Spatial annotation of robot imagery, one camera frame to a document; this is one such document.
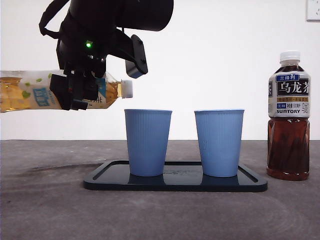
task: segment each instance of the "white wall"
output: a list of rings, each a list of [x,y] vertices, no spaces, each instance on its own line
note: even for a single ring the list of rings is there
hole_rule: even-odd
[[[56,40],[38,29],[51,0],[1,1],[1,70],[58,68]],[[305,0],[175,0],[160,32],[127,30],[143,41],[149,73],[133,81],[134,98],[107,110],[25,110],[0,114],[2,139],[122,140],[124,109],[169,109],[170,139],[197,139],[194,110],[244,108],[242,138],[267,138],[270,75],[279,54],[301,51],[312,76],[311,139],[320,140],[320,23],[306,22]],[[48,25],[58,30],[65,7]],[[124,61],[107,70],[128,78]]]

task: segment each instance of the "blue cup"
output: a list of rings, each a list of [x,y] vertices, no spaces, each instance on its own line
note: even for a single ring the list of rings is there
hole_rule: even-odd
[[[244,111],[194,111],[204,174],[212,177],[237,175]]]
[[[172,111],[125,109],[124,113],[130,173],[163,174]]]

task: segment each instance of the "bottle cap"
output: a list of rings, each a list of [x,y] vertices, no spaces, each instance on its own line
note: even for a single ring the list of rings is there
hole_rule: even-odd
[[[297,50],[284,51],[280,54],[280,63],[285,60],[300,61],[300,52]]]
[[[131,80],[121,81],[121,93],[123,99],[130,99],[133,97],[133,87]]]

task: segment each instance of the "black strap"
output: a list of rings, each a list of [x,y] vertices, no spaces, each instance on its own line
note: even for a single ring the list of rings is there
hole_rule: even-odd
[[[46,8],[39,23],[39,29],[43,36],[48,35],[53,39],[58,39],[60,37],[60,33],[58,31],[50,31],[46,29],[46,26],[67,2],[69,2],[69,0],[54,0]]]

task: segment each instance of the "gray surface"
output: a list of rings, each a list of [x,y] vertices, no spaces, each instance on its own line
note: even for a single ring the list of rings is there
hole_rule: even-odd
[[[265,141],[243,141],[266,192],[92,191],[83,178],[127,159],[125,141],[2,141],[1,239],[319,239],[320,141],[310,150],[309,179],[284,181],[266,175]],[[167,160],[200,160],[198,143],[170,141]]]

